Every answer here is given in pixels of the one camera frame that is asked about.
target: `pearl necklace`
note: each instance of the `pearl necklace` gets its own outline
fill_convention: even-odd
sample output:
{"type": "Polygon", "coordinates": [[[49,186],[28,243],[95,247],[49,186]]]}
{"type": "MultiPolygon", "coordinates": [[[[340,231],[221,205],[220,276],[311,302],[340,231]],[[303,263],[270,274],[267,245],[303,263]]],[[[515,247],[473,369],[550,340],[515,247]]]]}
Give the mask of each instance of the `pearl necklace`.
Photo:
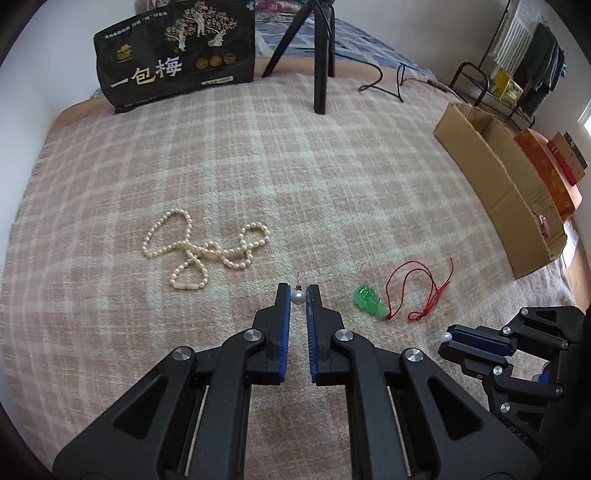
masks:
{"type": "Polygon", "coordinates": [[[236,248],[229,248],[229,249],[222,249],[218,242],[206,242],[204,247],[198,247],[195,244],[192,244],[191,239],[191,229],[193,227],[193,223],[191,220],[191,216],[183,209],[172,208],[164,212],[164,215],[160,217],[158,220],[154,222],[154,224],[148,230],[146,237],[144,238],[144,243],[142,245],[142,253],[144,256],[148,258],[155,258],[159,255],[165,254],[166,252],[170,252],[172,250],[184,250],[189,258],[186,262],[180,264],[177,268],[174,269],[172,275],[170,275],[170,284],[173,288],[180,288],[182,290],[198,290],[200,288],[205,288],[207,282],[209,282],[209,274],[207,273],[207,269],[203,267],[203,263],[199,260],[200,257],[209,258],[213,260],[219,260],[222,262],[224,266],[227,268],[231,268],[233,270],[244,270],[246,267],[250,267],[252,264],[252,251],[262,247],[263,245],[269,243],[271,240],[269,230],[265,225],[261,222],[253,222],[247,223],[244,227],[242,227],[240,233],[238,234],[238,239],[240,241],[240,246],[236,248]],[[179,215],[183,215],[185,221],[187,222],[187,229],[185,230],[185,240],[180,242],[174,242],[170,245],[166,245],[166,247],[161,247],[155,250],[148,250],[148,243],[152,239],[152,235],[158,228],[160,228],[166,220],[168,220],[171,216],[175,213],[179,215]],[[260,230],[264,237],[258,241],[248,242],[245,240],[246,232],[254,230],[260,230]],[[237,259],[238,257],[244,256],[244,259],[240,259],[239,261],[231,261],[229,259],[237,259]],[[177,281],[178,276],[180,273],[185,269],[188,268],[189,265],[194,264],[196,265],[197,269],[201,272],[202,280],[199,283],[183,283],[177,281]]]}

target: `open cardboard box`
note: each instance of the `open cardboard box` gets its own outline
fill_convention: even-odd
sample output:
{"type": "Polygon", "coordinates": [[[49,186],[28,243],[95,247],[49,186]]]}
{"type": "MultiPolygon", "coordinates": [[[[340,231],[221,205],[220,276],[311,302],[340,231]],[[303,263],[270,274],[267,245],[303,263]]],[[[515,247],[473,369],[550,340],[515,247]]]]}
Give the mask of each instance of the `open cardboard box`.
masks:
{"type": "Polygon", "coordinates": [[[435,137],[456,161],[501,237],[515,278],[560,256],[567,236],[546,186],[523,150],[492,115],[450,103],[435,137]],[[550,236],[544,239],[540,215],[550,236]]]}

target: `black cable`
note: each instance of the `black cable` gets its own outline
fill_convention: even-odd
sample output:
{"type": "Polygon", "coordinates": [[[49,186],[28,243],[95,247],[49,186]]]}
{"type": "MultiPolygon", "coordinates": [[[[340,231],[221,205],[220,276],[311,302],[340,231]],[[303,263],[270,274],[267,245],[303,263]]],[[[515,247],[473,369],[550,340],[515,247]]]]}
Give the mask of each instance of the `black cable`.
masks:
{"type": "Polygon", "coordinates": [[[421,79],[416,79],[413,77],[410,77],[409,79],[406,80],[414,80],[415,82],[418,83],[425,83],[433,88],[436,88],[437,90],[442,91],[443,93],[451,93],[453,96],[455,96],[458,100],[461,101],[461,103],[466,103],[466,101],[460,97],[456,92],[453,91],[453,89],[449,88],[447,85],[442,84],[441,82],[436,82],[435,80],[421,80],[421,79]]]}
{"type": "Polygon", "coordinates": [[[319,0],[314,0],[314,3],[316,3],[316,5],[318,5],[318,8],[320,8],[320,11],[322,12],[322,16],[324,17],[324,21],[326,23],[326,28],[328,29],[329,38],[330,38],[330,37],[332,37],[332,28],[330,28],[329,19],[326,17],[326,14],[324,13],[324,9],[322,8],[322,5],[320,4],[320,1],[319,0]]]}
{"type": "Polygon", "coordinates": [[[384,88],[381,88],[381,87],[378,87],[378,86],[376,86],[376,85],[377,85],[379,82],[381,82],[381,81],[382,81],[382,79],[384,78],[384,73],[383,73],[382,69],[381,69],[379,66],[377,66],[377,65],[374,65],[373,63],[370,63],[370,62],[368,62],[368,61],[359,60],[359,59],[354,59],[353,57],[349,57],[349,56],[347,56],[347,55],[343,55],[342,53],[337,53],[336,51],[335,51],[335,55],[338,55],[339,57],[343,57],[344,59],[353,60],[353,61],[356,61],[356,62],[358,62],[358,63],[363,63],[363,64],[365,64],[365,65],[370,65],[371,67],[373,67],[373,68],[377,69],[377,71],[379,72],[379,79],[378,79],[378,80],[376,80],[376,81],[375,81],[375,82],[373,82],[373,83],[370,83],[370,84],[368,84],[368,85],[362,85],[361,87],[359,87],[359,88],[357,89],[359,92],[364,92],[364,91],[366,91],[367,89],[370,89],[370,88],[375,88],[376,90],[380,90],[381,92],[389,93],[390,95],[392,95],[392,96],[395,96],[395,97],[396,97],[396,98],[398,98],[398,99],[399,99],[399,100],[400,100],[402,103],[404,103],[404,100],[403,100],[403,99],[402,99],[402,97],[400,96],[400,84],[398,83],[398,72],[396,72],[396,76],[397,76],[396,85],[397,85],[397,87],[398,87],[398,93],[390,92],[389,90],[386,90],[386,89],[384,89],[384,88]]]}
{"type": "MultiPolygon", "coordinates": [[[[326,29],[328,30],[328,34],[329,34],[329,38],[330,38],[332,36],[332,29],[330,28],[329,19],[326,17],[326,14],[324,13],[324,9],[322,8],[322,5],[320,4],[320,0],[314,0],[314,2],[316,3],[316,5],[320,9],[320,11],[322,12],[322,17],[324,18],[324,23],[326,24],[326,29]]],[[[404,78],[405,70],[407,68],[409,68],[411,70],[414,70],[417,73],[422,73],[418,69],[416,69],[414,67],[411,67],[410,65],[407,65],[405,63],[400,62],[400,65],[398,66],[398,70],[396,71],[396,87],[397,87],[398,93],[394,93],[394,92],[390,92],[389,90],[386,90],[384,88],[381,88],[381,87],[378,87],[377,86],[377,84],[384,79],[384,72],[382,71],[382,69],[378,65],[374,65],[373,63],[370,63],[368,61],[355,59],[353,57],[349,57],[347,55],[343,55],[342,53],[337,53],[336,49],[332,53],[335,54],[335,55],[338,55],[339,57],[343,57],[344,59],[356,61],[358,63],[363,63],[365,65],[370,65],[373,68],[375,68],[375,69],[378,70],[378,72],[379,72],[379,79],[376,80],[373,83],[368,84],[368,85],[362,85],[362,86],[360,86],[358,88],[358,91],[359,92],[364,92],[364,91],[366,91],[366,90],[368,90],[370,88],[374,88],[376,90],[380,90],[381,92],[389,93],[390,95],[395,96],[402,103],[404,103],[404,100],[402,99],[402,96],[400,95],[400,86],[404,83],[405,80],[408,80],[408,79],[405,79],[404,78]],[[402,67],[402,81],[400,81],[400,79],[399,79],[399,73],[400,73],[400,68],[401,67],[402,67]]],[[[416,79],[416,78],[412,78],[412,77],[411,77],[411,79],[412,80],[415,80],[416,82],[425,83],[425,84],[427,84],[427,85],[429,85],[429,86],[431,86],[433,88],[436,88],[437,90],[440,90],[440,91],[442,91],[444,93],[451,93],[452,95],[455,95],[455,97],[458,100],[460,100],[461,102],[464,102],[464,100],[456,92],[454,92],[451,88],[445,86],[442,83],[434,82],[433,80],[430,80],[430,79],[429,80],[426,80],[426,81],[425,80],[416,79]]]]}

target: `metal screw cap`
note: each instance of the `metal screw cap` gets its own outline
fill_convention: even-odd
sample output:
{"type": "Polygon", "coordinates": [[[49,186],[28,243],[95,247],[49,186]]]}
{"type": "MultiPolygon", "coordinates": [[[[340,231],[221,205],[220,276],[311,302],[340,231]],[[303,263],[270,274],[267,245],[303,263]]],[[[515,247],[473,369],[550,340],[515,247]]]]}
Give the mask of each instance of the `metal screw cap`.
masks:
{"type": "Polygon", "coordinates": [[[335,332],[335,337],[341,342],[348,342],[349,340],[353,340],[353,332],[346,328],[341,328],[341,330],[335,332]]]}
{"type": "Polygon", "coordinates": [[[180,346],[173,352],[173,358],[179,362],[191,358],[191,349],[188,346],[180,346]]]}
{"type": "Polygon", "coordinates": [[[409,348],[404,352],[404,356],[409,362],[420,362],[423,359],[423,352],[418,348],[409,348]]]}
{"type": "Polygon", "coordinates": [[[244,338],[249,342],[256,342],[262,338],[262,333],[256,328],[251,328],[250,330],[244,332],[244,338]]]}

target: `tripod leg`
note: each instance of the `tripod leg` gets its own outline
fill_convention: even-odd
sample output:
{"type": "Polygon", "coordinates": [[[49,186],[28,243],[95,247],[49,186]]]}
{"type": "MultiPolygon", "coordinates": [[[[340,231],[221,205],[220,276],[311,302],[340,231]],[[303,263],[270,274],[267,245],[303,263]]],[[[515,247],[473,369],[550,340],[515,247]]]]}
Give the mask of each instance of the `tripod leg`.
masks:
{"type": "Polygon", "coordinates": [[[330,6],[329,77],[335,76],[335,8],[330,6]]]}
{"type": "Polygon", "coordinates": [[[263,78],[268,77],[271,73],[273,73],[273,69],[277,65],[277,62],[279,62],[279,59],[281,58],[281,56],[284,54],[285,49],[289,46],[291,41],[294,39],[294,37],[298,33],[299,29],[304,24],[304,22],[306,21],[306,18],[308,18],[308,16],[310,15],[311,12],[312,12],[312,7],[308,4],[306,4],[297,13],[297,15],[294,18],[294,21],[291,23],[291,25],[289,26],[289,28],[285,32],[285,35],[283,35],[283,38],[279,42],[279,45],[277,45],[277,48],[273,52],[273,56],[271,57],[271,60],[269,61],[267,68],[265,68],[265,71],[262,74],[263,78]]]}
{"type": "Polygon", "coordinates": [[[314,111],[326,113],[326,86],[329,73],[329,35],[327,25],[322,22],[322,10],[314,8],[314,111]]]}

